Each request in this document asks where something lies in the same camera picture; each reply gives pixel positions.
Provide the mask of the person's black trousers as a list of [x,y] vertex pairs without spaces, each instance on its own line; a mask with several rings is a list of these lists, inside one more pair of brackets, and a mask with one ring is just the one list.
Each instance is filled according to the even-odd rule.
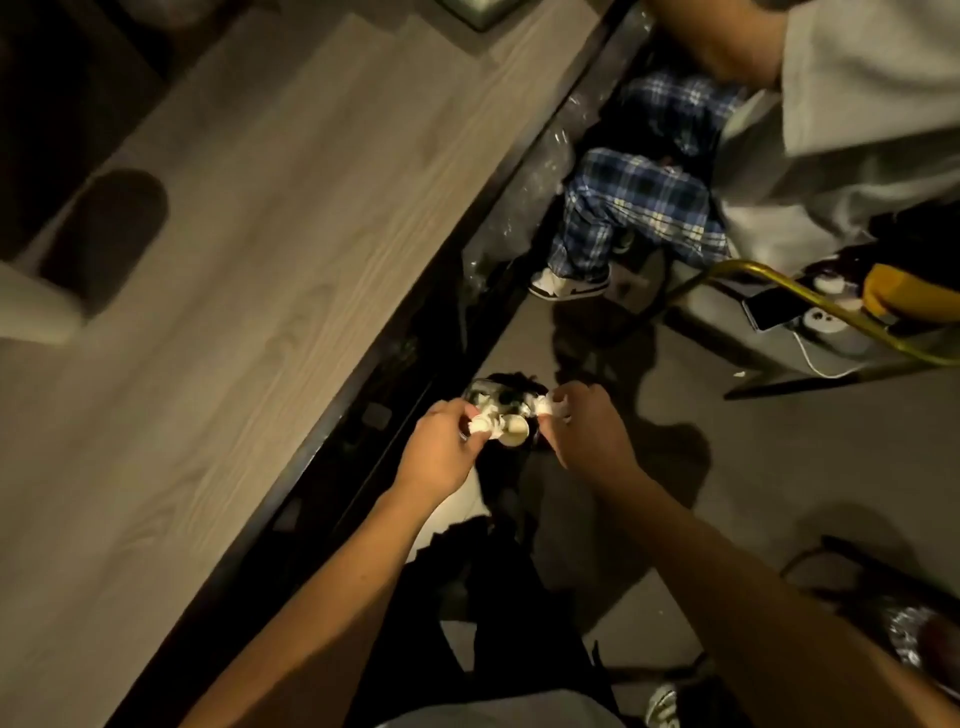
[[511,483],[403,566],[343,728],[625,728],[604,670],[539,576]]

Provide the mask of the person's left forearm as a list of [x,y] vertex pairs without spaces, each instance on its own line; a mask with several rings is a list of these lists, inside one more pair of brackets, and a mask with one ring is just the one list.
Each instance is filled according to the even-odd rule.
[[178,728],[341,728],[420,532],[469,478],[396,481]]

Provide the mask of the person's right hand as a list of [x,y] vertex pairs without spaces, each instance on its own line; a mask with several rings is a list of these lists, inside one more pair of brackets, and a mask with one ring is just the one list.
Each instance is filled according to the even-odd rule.
[[641,481],[644,473],[617,407],[602,386],[588,385],[596,394],[587,412],[546,441],[564,467],[597,489],[610,491]]

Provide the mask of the black smartphone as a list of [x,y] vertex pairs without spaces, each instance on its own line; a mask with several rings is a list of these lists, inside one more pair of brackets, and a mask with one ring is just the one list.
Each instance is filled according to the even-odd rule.
[[781,287],[768,287],[741,301],[748,323],[757,333],[766,333],[801,319],[812,305]]

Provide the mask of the person's left hand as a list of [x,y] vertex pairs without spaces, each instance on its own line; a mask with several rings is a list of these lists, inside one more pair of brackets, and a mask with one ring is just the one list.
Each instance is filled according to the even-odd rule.
[[443,402],[430,406],[406,443],[391,491],[410,504],[434,510],[466,481],[484,444],[464,444],[443,415]]

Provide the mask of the gold metal chair frame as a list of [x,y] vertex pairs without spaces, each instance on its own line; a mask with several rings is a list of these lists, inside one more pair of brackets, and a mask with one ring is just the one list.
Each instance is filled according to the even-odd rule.
[[844,309],[835,300],[813,291],[805,285],[800,284],[797,280],[787,277],[773,268],[756,261],[731,259],[717,263],[705,271],[696,273],[690,279],[670,289],[665,294],[664,304],[668,308],[677,306],[686,297],[689,297],[690,293],[696,288],[714,279],[729,278],[737,274],[753,277],[769,285],[774,285],[788,292],[793,297],[810,304],[812,308],[820,309],[844,322],[859,334],[865,335],[870,340],[906,358],[913,359],[934,368],[960,367],[960,357],[946,357],[935,354],[929,350],[920,349],[910,344],[906,339],[892,335],[879,323],[871,321],[862,314]]

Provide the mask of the crinkled silver foil bag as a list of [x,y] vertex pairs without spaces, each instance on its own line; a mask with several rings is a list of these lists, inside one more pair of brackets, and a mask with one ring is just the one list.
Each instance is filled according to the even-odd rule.
[[960,690],[960,622],[927,606],[884,602],[885,635],[903,663]]

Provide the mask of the grey-green tray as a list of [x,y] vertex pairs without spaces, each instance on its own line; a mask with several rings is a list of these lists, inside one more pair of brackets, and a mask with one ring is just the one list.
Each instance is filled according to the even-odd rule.
[[435,0],[454,18],[477,32],[486,32],[529,0]]

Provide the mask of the person's right forearm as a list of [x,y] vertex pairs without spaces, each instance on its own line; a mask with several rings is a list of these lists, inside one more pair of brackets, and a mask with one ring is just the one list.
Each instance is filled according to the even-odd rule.
[[960,709],[635,462],[589,483],[650,560],[755,728],[960,728]]

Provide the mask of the person's white shoe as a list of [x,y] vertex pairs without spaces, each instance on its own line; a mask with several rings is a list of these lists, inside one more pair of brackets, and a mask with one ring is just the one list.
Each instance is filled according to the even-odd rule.
[[535,273],[527,287],[536,298],[552,303],[567,303],[583,299],[600,297],[610,288],[613,269],[610,265],[597,281],[584,281],[563,277],[544,267]]
[[664,683],[650,696],[643,718],[646,728],[681,728],[677,685]]

